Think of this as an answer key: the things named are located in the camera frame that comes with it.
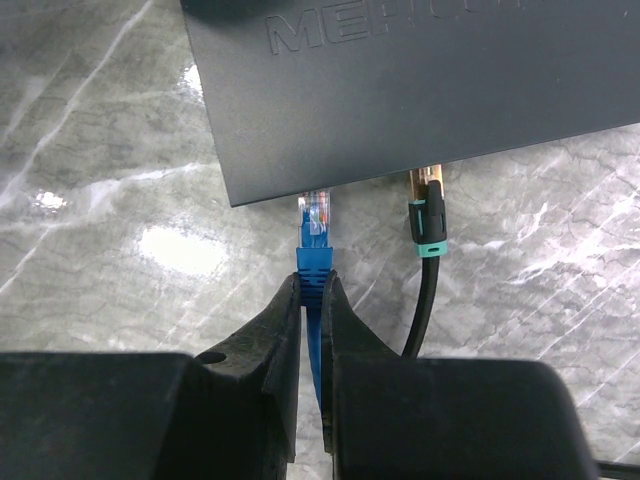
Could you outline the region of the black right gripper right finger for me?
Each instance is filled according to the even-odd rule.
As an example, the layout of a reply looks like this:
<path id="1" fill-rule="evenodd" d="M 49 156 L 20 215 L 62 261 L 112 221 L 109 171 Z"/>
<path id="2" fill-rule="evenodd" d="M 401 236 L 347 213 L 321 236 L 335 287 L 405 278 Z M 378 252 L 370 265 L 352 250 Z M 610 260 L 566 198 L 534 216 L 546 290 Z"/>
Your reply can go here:
<path id="1" fill-rule="evenodd" d="M 337 479 L 594 479 L 571 395 L 527 360 L 408 358 L 323 294 L 321 408 Z"/>

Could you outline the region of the black network switch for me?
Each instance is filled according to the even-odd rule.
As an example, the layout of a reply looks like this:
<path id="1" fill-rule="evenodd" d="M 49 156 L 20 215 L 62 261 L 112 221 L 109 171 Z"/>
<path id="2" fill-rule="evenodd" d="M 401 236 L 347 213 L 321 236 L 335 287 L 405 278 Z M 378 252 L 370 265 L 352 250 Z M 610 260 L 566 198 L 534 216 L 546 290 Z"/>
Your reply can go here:
<path id="1" fill-rule="evenodd" d="M 634 124 L 635 1 L 185 1 L 241 206 Z"/>

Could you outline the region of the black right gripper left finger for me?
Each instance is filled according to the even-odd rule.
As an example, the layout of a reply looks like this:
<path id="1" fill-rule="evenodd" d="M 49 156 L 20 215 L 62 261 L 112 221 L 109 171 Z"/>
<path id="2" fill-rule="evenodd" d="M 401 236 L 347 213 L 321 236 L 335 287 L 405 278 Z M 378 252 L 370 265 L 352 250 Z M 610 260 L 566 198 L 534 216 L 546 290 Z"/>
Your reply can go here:
<path id="1" fill-rule="evenodd" d="M 5 352 L 5 479 L 282 479 L 295 457 L 301 292 L 197 356 Z"/>

